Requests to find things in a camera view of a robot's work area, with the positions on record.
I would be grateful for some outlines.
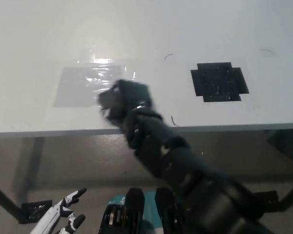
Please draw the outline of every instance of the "robotic finger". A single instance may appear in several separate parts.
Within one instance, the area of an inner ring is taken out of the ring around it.
[[[57,205],[61,205],[63,207],[70,207],[71,204],[75,204],[79,201],[79,197],[81,195],[83,195],[85,192],[87,191],[86,188],[84,189],[80,189],[80,190],[77,190],[75,192],[73,192],[72,194],[64,197],[61,201],[58,202]]]
[[[68,225],[56,232],[56,234],[73,234],[79,226],[86,219],[85,215],[81,214],[78,217],[70,217],[68,221]]]

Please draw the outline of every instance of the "plastic sheet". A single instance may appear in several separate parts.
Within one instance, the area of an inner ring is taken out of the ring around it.
[[[109,89],[118,79],[135,79],[135,72],[127,71],[124,61],[95,58],[82,52],[73,66],[63,68],[54,107],[98,106],[97,96]]]

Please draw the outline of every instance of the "white table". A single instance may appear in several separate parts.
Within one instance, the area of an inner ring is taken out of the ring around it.
[[[117,133],[95,104],[67,106],[76,90],[55,104],[89,61],[126,67],[180,131],[293,128],[293,0],[0,1],[0,137]],[[250,94],[203,102],[190,70],[206,62],[241,67]]]

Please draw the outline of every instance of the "teal object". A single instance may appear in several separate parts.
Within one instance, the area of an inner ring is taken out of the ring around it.
[[[143,213],[143,226],[142,230],[145,232],[148,230],[162,228],[161,219],[157,213],[156,203],[155,203],[155,191],[146,192],[145,195],[145,209]],[[109,204],[118,204],[124,205],[125,203],[125,195],[118,195],[113,197]]]

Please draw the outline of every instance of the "gray floor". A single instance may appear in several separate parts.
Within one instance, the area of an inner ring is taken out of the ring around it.
[[[278,190],[283,196],[293,186],[293,162],[266,143],[269,133],[184,135],[197,155],[254,192]],[[57,201],[88,188],[71,207],[86,215],[79,234],[98,233],[109,198],[132,186],[150,191],[161,184],[133,158],[122,136],[0,139],[0,188],[16,203]],[[293,208],[261,220],[278,234],[293,234]],[[66,222],[60,221],[58,228]],[[0,207],[0,234],[26,234],[33,227],[18,224]]]

